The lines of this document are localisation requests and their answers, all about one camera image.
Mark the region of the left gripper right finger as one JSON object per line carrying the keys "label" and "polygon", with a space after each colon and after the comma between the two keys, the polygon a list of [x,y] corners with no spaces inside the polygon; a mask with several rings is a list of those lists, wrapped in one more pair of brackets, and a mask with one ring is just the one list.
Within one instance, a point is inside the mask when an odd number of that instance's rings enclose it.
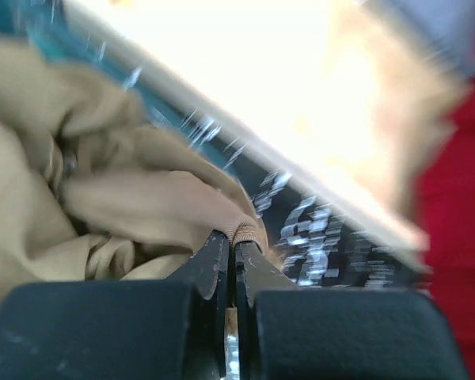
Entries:
{"label": "left gripper right finger", "polygon": [[294,379],[301,291],[252,242],[234,249],[241,379]]}

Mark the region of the red pleated skirt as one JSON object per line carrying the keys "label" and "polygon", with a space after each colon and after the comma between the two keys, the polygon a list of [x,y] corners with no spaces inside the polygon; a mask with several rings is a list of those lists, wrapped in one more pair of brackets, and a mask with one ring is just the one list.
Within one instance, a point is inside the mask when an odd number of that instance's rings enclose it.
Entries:
{"label": "red pleated skirt", "polygon": [[420,221],[431,244],[431,296],[475,379],[475,86],[453,114],[457,129],[420,179]]}

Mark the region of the tan garment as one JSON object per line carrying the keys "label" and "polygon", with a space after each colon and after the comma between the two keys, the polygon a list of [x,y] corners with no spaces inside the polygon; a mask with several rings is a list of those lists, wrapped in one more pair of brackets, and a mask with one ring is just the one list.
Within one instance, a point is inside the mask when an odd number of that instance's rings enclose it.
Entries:
{"label": "tan garment", "polygon": [[215,230],[268,250],[243,187],[133,92],[0,36],[0,302],[24,283],[163,279]]}

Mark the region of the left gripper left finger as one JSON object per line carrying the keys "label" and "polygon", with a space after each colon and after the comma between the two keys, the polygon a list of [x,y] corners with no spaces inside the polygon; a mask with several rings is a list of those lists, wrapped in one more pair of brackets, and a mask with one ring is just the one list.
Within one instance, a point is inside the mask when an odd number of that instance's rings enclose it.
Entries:
{"label": "left gripper left finger", "polygon": [[218,231],[169,276],[187,289],[182,313],[183,376],[226,375],[227,272],[230,245]]}

